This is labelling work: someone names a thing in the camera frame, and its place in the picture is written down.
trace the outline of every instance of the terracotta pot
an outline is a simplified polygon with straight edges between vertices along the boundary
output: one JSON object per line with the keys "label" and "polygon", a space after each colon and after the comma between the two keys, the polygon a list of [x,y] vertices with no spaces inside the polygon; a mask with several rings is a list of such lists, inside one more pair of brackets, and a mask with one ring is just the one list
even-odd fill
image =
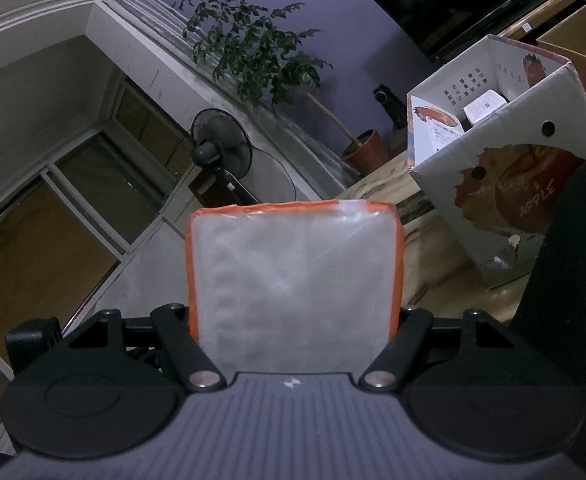
{"label": "terracotta pot", "polygon": [[342,153],[342,160],[358,170],[363,176],[373,173],[391,160],[391,155],[382,144],[377,130],[364,132],[358,137],[358,140],[362,146],[358,147],[352,142]]}

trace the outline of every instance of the white apple box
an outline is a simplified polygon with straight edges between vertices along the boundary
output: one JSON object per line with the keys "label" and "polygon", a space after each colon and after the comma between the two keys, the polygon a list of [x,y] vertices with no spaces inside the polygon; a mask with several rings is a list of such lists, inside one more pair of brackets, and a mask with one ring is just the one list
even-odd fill
{"label": "white apple box", "polygon": [[[487,90],[508,104],[464,132]],[[532,270],[553,206],[586,159],[586,94],[569,59],[487,36],[407,96],[410,174],[488,286]]]}

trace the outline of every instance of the white sticker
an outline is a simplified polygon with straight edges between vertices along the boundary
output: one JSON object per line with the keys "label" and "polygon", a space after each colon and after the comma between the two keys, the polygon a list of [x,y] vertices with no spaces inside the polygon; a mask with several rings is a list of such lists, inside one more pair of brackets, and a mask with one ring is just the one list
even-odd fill
{"label": "white sticker", "polygon": [[464,132],[456,132],[445,124],[438,121],[429,121],[430,140],[433,143],[433,148],[438,152],[444,146],[450,144],[455,139],[464,135]]}

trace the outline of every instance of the plastic-wrapped package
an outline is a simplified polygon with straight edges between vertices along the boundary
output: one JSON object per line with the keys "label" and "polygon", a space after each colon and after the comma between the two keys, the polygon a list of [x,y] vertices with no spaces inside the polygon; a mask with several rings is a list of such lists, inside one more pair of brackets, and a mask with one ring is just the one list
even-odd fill
{"label": "plastic-wrapped package", "polygon": [[237,371],[361,374],[398,327],[393,205],[329,200],[200,209],[186,228],[189,327]]}

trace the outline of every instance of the gray gripper base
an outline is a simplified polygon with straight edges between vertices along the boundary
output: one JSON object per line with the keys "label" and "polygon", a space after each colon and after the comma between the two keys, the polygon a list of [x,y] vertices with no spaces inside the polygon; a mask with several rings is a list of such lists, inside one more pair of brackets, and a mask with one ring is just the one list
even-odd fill
{"label": "gray gripper base", "polygon": [[346,374],[239,374],[226,390],[187,398],[158,435],[85,462],[22,452],[0,480],[582,480],[564,455],[527,464],[456,455],[415,427],[398,400],[364,393]]}

